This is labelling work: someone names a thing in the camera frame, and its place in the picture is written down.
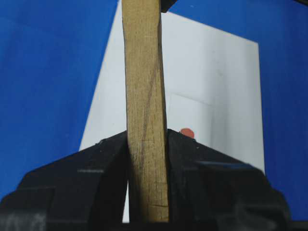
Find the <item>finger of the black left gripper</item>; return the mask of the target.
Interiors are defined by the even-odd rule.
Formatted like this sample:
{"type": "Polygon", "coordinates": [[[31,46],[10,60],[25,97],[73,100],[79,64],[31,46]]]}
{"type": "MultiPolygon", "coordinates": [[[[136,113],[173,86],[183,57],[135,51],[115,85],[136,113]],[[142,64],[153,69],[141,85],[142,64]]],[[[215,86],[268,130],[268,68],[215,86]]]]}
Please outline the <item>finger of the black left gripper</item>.
{"type": "Polygon", "coordinates": [[[177,2],[177,0],[161,0],[161,12],[166,13],[177,2]]]}

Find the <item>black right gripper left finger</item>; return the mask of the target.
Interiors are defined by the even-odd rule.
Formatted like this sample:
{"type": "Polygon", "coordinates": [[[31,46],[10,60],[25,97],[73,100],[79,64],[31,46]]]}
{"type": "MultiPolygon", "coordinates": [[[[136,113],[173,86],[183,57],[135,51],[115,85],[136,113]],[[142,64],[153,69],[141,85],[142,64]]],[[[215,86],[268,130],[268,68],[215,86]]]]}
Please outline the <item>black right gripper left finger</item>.
{"type": "Polygon", "coordinates": [[[3,231],[104,231],[122,222],[125,132],[24,175],[0,203],[3,231]]]}

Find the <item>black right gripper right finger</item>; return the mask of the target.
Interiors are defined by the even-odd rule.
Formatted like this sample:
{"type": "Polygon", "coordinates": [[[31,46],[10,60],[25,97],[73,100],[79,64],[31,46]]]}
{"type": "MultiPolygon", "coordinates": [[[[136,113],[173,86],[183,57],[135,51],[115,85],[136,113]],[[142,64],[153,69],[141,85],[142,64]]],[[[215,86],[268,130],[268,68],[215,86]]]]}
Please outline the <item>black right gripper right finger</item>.
{"type": "Polygon", "coordinates": [[[288,231],[284,195],[247,163],[169,130],[169,198],[174,223],[205,231],[288,231]]]}

